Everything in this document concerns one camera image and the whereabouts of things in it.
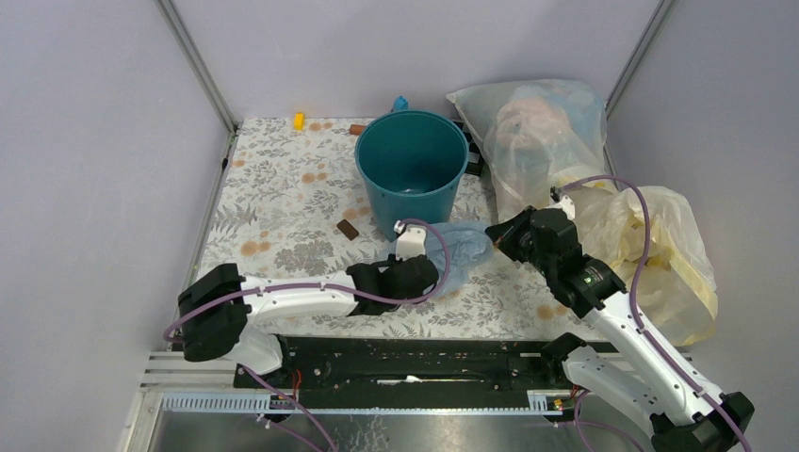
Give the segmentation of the light blue plastic trash bag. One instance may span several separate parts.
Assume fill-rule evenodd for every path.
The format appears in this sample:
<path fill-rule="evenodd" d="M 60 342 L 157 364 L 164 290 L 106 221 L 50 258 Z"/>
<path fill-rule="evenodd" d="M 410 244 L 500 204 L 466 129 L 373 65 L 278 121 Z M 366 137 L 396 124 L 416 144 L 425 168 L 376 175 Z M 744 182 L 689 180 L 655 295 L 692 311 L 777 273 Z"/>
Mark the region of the light blue plastic trash bag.
<path fill-rule="evenodd" d="M 444 237 L 450 253 L 450 272 L 441 291 L 437 293 L 438 297 L 443 297 L 462 288 L 469 281 L 468 273 L 489 261 L 494 245 L 485 233 L 489 225 L 483 221 L 443 222 L 432 226 Z M 436 266 L 439 275 L 443 276 L 445 252 L 434 234 L 425 234 L 426 255 Z M 395 249 L 396 241 L 387 244 L 379 253 L 381 260 L 395 252 Z"/>

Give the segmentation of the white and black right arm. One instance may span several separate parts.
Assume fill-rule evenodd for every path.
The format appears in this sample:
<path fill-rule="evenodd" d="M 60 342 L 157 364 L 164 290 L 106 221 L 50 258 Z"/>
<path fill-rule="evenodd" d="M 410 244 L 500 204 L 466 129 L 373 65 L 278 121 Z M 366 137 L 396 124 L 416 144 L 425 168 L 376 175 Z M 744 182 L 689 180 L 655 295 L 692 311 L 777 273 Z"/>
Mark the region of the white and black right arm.
<path fill-rule="evenodd" d="M 531 264 L 561 305 L 598 331 L 633 368 L 620 370 L 565 333 L 547 345 L 542 379 L 600 397 L 649 437 L 657 451 L 727 451 L 743 444 L 754 406 L 698 372 L 631 304 L 631 293 L 602 261 L 582 250 L 574 222 L 558 208 L 525 208 L 485 230 L 510 259 Z"/>

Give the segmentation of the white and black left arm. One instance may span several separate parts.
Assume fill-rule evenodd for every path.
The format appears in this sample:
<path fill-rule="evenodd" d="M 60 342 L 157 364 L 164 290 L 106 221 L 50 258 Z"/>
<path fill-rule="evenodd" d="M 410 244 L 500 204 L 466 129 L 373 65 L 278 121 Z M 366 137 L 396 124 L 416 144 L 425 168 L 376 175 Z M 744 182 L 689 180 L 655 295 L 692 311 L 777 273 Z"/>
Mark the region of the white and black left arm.
<path fill-rule="evenodd" d="M 424 255 L 295 280 L 245 276 L 235 264 L 221 264 L 178 296 L 179 317 L 166 336 L 182 345 L 188 362 L 224 359 L 279 387 L 292 374 L 287 345 L 258 325 L 296 316 L 382 315 L 428 299 L 438 280 L 436 266 Z"/>

